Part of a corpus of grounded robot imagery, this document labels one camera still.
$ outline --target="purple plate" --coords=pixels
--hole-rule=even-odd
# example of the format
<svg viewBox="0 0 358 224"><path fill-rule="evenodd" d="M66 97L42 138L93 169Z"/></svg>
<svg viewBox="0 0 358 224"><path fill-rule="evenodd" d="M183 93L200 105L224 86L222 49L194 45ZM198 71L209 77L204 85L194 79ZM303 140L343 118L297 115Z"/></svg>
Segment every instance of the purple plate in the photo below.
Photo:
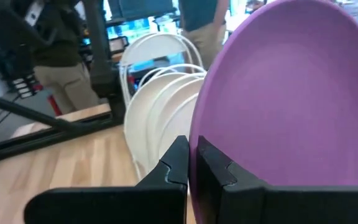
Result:
<svg viewBox="0 0 358 224"><path fill-rule="evenodd" d="M328 1L282 0L231 35L190 131L272 185L358 185L358 24Z"/></svg>

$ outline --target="person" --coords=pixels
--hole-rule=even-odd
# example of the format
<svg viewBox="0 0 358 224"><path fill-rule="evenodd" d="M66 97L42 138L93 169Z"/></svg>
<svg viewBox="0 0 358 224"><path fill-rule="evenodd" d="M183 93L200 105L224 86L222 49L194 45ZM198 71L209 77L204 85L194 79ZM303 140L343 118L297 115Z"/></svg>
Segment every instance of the person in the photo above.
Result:
<svg viewBox="0 0 358 224"><path fill-rule="evenodd" d="M97 106L99 98L79 54L82 30L75 4L71 0L52 2L57 16L46 19L57 29L57 35L50 46L34 50L35 77L52 92L63 114Z"/></svg>
<svg viewBox="0 0 358 224"><path fill-rule="evenodd" d="M196 46L205 69L223 48L228 7L229 0L179 0L182 35Z"/></svg>

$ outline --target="khaki pants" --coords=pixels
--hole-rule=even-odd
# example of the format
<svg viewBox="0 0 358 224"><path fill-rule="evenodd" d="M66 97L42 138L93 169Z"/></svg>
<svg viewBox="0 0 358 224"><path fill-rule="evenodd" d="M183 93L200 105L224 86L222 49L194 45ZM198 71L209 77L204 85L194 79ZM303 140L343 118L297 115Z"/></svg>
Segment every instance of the khaki pants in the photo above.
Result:
<svg viewBox="0 0 358 224"><path fill-rule="evenodd" d="M203 60L205 69L209 69L216 55L223 48L223 39L226 33L226 25L222 25L217 34L213 34L213 25L208 24L199 29L187 32L183 31L182 35L189 39L198 49Z"/></svg>
<svg viewBox="0 0 358 224"><path fill-rule="evenodd" d="M88 70L81 63L74 67L36 66L34 72L41 85L52 92L63 114L99 104Z"/></svg>

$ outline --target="wooden countertop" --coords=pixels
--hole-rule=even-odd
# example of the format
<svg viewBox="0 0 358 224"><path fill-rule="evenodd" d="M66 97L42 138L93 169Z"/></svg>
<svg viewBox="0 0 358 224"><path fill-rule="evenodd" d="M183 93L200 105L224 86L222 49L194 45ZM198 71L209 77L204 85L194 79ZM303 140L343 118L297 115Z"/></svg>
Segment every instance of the wooden countertop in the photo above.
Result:
<svg viewBox="0 0 358 224"><path fill-rule="evenodd" d="M62 116L70 121L109 111L108 105ZM39 123L14 136L38 131ZM0 161L0 224L23 224L23 209L38 193L55 187L133 186L137 183L122 126ZM195 223L188 198L187 223Z"/></svg>

